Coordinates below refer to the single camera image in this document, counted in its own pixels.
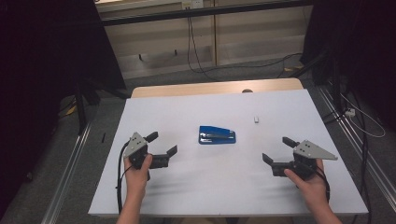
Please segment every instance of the horizontal black bar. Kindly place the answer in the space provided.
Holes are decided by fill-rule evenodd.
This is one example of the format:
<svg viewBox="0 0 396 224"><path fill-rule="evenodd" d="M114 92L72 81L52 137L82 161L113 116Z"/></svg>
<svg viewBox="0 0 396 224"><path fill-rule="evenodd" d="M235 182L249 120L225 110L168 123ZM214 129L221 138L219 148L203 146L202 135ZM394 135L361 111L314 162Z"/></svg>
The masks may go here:
<svg viewBox="0 0 396 224"><path fill-rule="evenodd" d="M68 24L61 24L57 27L76 27L76 26L113 26L122 25L129 23L139 23L146 21L165 21L174 20L188 17L202 17L220 14L229 14L237 12L248 12L248 11L259 11L277 8L287 8L287 7L305 7L313 5L314 0L287 0L287 1L275 1L275 2L265 2L257 4L247 4L238 6L228 6L228 7L204 7L189 10L178 10L154 13L148 15L138 15L138 16L127 16L127 17L117 17L102 19L101 21L82 21L74 22Z"/></svg>

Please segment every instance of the forearm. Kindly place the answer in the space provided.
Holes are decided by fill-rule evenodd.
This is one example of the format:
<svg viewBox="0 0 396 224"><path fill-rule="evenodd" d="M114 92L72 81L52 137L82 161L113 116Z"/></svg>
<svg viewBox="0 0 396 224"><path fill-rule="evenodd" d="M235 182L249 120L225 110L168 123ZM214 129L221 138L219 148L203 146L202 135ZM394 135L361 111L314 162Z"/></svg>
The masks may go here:
<svg viewBox="0 0 396 224"><path fill-rule="evenodd" d="M138 224L141 204L142 200L139 197L127 196L117 224Z"/></svg>
<svg viewBox="0 0 396 224"><path fill-rule="evenodd" d="M318 224L342 223L334 214L329 205L311 209L312 216Z"/></svg>

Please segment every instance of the blue stapler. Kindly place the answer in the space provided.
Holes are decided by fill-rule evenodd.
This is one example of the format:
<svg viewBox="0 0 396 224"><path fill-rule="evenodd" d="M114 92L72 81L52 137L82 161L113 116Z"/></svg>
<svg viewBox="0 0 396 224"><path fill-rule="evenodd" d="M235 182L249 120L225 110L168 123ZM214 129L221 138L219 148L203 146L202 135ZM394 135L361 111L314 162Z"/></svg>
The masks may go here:
<svg viewBox="0 0 396 224"><path fill-rule="evenodd" d="M234 144L236 137L235 132L228 129L200 126L198 142L201 145Z"/></svg>

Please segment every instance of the white cable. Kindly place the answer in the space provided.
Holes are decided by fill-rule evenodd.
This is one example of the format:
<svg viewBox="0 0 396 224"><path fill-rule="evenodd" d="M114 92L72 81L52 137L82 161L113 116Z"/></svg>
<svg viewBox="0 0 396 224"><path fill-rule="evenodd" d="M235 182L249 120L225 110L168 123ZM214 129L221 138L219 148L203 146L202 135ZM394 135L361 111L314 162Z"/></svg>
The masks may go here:
<svg viewBox="0 0 396 224"><path fill-rule="evenodd" d="M350 101L348 101L348 99L343 95L343 94L341 94L341 96L348 102L348 103L350 103ZM353 107L355 107L355 109L357 109L357 110L359 110L363 115L365 115L365 116L367 116L369 119L371 119L374 123L376 123L376 125L378 125L378 127L380 127L381 129L382 129L382 135L375 135L375 134L372 134L372 133L367 133L366 131L364 131L361 127L359 127L359 125L357 125L353 120L352 120L352 118L349 116L349 120L350 120L350 122L353 124L353 125L355 125L355 127L357 127L359 130L361 130L362 132L364 132L364 133L367 133L368 135L370 135L370 136L372 136L372 137L376 137L376 138L381 138L381 137L384 137L385 136L385 134L386 134L386 132L385 132L385 129L378 123L378 122L376 122L372 117L370 117L368 114L366 114L366 113L364 113L363 111L361 111L360 109L358 109L358 107L357 106L355 106L355 105L353 105L352 103L350 103Z"/></svg>

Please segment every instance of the white table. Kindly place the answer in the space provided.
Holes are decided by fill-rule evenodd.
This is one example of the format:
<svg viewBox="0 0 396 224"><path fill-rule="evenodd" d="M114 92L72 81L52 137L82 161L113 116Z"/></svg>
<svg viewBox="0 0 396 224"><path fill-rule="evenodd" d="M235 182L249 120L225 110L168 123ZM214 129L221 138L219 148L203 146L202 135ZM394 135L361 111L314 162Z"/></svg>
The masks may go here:
<svg viewBox="0 0 396 224"><path fill-rule="evenodd" d="M236 144L198 144L200 125L236 132ZM133 132L159 132L148 145L162 154L177 145L168 168L151 170L142 215L157 217L272 217L309 212L286 177L272 176L262 153L274 161L291 161L282 143L310 140L338 156L325 161L331 185L330 205L337 215L367 213L347 168L306 90L164 96L127 100L89 214L118 215L117 164L122 145Z"/></svg>

